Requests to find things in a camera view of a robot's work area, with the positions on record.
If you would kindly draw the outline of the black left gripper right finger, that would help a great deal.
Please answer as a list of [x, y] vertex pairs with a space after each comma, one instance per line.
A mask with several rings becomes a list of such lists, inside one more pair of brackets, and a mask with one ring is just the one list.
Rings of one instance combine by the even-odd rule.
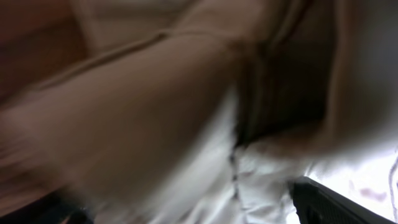
[[301, 224], [395, 224], [308, 177], [288, 188]]

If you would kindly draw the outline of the beige khaki shorts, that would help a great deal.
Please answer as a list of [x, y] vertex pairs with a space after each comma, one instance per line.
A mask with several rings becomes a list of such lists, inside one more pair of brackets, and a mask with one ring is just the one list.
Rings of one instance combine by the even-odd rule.
[[1, 103], [1, 217], [283, 222], [286, 183], [397, 145], [396, 1], [75, 1], [90, 57]]

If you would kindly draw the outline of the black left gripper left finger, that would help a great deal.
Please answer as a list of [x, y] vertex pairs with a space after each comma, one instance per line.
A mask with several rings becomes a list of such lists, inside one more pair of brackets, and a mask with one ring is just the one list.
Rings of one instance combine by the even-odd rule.
[[1, 224], [93, 224], [86, 207], [69, 202], [52, 192], [14, 212], [1, 217]]

